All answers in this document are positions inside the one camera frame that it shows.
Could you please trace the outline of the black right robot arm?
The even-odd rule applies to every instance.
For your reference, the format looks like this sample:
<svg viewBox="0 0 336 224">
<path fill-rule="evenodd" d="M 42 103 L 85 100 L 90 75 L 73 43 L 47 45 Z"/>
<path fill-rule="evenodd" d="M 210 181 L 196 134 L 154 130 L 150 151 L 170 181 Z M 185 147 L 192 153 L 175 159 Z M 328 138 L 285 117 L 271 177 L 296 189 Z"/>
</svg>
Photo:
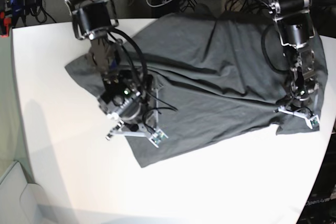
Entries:
<svg viewBox="0 0 336 224">
<path fill-rule="evenodd" d="M 64 0 L 75 38 L 89 40 L 89 62 L 104 91 L 99 107 L 120 123 L 138 124 L 149 105 L 151 80 L 140 47 L 118 29 L 114 0 Z"/>
</svg>

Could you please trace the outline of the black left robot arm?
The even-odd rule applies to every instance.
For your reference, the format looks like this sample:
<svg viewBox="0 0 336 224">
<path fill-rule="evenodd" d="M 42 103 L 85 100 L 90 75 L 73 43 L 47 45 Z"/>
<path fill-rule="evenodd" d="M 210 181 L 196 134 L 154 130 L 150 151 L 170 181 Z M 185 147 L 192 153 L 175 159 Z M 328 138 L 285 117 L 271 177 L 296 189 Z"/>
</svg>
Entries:
<svg viewBox="0 0 336 224">
<path fill-rule="evenodd" d="M 286 108 L 301 108 L 311 103 L 319 84 L 314 70 L 314 52 L 311 42 L 316 29 L 310 8 L 335 0 L 267 0 L 274 26 L 287 57 L 287 95 L 282 101 Z"/>
</svg>

